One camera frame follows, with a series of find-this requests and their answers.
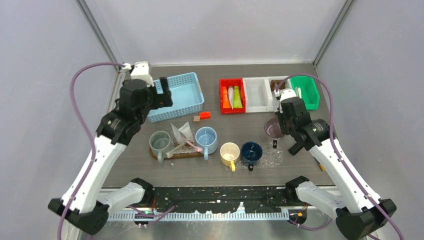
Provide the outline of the mauve mug black handle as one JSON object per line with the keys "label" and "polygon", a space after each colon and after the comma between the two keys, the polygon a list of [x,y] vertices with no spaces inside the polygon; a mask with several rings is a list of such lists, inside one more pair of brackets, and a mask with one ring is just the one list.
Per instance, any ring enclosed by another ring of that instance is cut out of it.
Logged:
{"label": "mauve mug black handle", "polygon": [[278,146],[278,140],[285,137],[280,128],[279,119],[277,116],[269,118],[264,124],[264,130],[266,134],[272,138],[272,148],[276,149]]}

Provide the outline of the white toothpaste tube red cap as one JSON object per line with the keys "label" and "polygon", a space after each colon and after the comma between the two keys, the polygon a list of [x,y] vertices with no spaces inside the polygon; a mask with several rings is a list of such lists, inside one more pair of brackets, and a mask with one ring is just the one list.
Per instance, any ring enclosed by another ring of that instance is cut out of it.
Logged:
{"label": "white toothpaste tube red cap", "polygon": [[184,142],[184,135],[180,132],[180,130],[177,128],[177,127],[175,127],[172,123],[170,124],[171,125],[171,128],[172,128],[172,132],[173,132],[173,135],[174,135],[174,138],[175,138],[175,140],[176,140],[176,142],[178,143],[178,144],[181,144],[181,143],[183,143]]}

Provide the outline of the grey-green mug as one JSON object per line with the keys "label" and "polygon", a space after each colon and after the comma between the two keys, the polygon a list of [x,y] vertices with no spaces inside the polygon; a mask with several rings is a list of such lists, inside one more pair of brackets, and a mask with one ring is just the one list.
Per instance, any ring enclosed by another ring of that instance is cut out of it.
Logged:
{"label": "grey-green mug", "polygon": [[172,149],[171,136],[166,131],[157,131],[150,136],[149,147],[157,161],[162,164],[167,153]]}

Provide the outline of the clear textured acrylic holder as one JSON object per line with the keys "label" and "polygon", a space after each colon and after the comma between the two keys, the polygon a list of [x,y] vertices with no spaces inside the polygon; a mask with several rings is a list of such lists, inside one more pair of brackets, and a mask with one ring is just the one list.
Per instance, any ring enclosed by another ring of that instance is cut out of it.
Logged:
{"label": "clear textured acrylic holder", "polygon": [[172,133],[173,139],[171,141],[171,150],[166,154],[168,158],[178,154],[189,154],[196,152],[194,142],[185,137],[181,131],[173,130]]}

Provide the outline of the dark blue mug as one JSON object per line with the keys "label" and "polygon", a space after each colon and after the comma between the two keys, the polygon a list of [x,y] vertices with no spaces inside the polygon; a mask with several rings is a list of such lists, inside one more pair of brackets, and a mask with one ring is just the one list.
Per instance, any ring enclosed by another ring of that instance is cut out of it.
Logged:
{"label": "dark blue mug", "polygon": [[250,172],[254,170],[254,166],[258,163],[262,156],[262,147],[253,141],[244,143],[240,149],[240,160],[245,166],[247,166],[247,169]]}

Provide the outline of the light blue mug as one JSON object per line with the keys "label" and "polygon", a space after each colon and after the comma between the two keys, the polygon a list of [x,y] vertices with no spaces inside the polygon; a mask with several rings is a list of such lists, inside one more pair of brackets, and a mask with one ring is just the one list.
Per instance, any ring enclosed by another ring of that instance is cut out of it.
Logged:
{"label": "light blue mug", "polygon": [[202,148],[205,161],[209,160],[209,156],[218,148],[217,132],[209,126],[199,128],[195,133],[195,142],[198,147]]}

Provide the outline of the pink toothbrush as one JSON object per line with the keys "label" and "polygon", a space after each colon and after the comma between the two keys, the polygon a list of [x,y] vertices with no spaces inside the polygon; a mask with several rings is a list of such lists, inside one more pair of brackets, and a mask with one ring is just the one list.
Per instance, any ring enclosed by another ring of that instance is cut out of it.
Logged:
{"label": "pink toothbrush", "polygon": [[184,141],[186,142],[186,144],[188,144],[189,146],[191,146],[196,152],[201,153],[203,151],[203,149],[201,147],[194,145],[188,139],[185,139]]}

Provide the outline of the cream mug yellow handle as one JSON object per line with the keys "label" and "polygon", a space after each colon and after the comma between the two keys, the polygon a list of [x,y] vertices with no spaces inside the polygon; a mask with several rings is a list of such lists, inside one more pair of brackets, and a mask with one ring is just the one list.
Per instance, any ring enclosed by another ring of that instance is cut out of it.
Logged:
{"label": "cream mug yellow handle", "polygon": [[230,168],[232,172],[236,171],[236,163],[240,159],[240,148],[233,142],[224,143],[220,150],[221,163]]}

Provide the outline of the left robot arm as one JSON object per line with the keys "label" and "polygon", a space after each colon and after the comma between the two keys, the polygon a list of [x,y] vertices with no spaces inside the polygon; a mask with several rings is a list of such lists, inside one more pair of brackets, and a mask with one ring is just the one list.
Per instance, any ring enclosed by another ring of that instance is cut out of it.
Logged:
{"label": "left robot arm", "polygon": [[91,236],[105,226],[113,213],[134,204],[148,207],[153,202],[152,184],[139,177],[107,195],[99,193],[112,166],[140,131],[149,112],[173,105],[167,77],[156,83],[161,93],[141,79],[124,81],[115,107],[97,127],[92,150],[74,183],[61,198],[53,198],[48,204],[52,212]]}

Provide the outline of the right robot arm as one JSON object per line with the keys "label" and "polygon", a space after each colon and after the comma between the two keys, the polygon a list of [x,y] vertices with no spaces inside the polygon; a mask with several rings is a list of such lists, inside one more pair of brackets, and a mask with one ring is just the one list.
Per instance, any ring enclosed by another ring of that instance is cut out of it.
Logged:
{"label": "right robot arm", "polygon": [[323,119],[312,120],[304,101],[297,96],[281,98],[275,114],[282,133],[295,140],[289,153],[294,156],[302,149],[309,152],[340,192],[334,195],[299,176],[286,183],[287,202],[313,205],[331,217],[348,240],[360,240],[383,227],[396,212],[396,204],[390,198],[382,199],[359,175],[329,124]]}

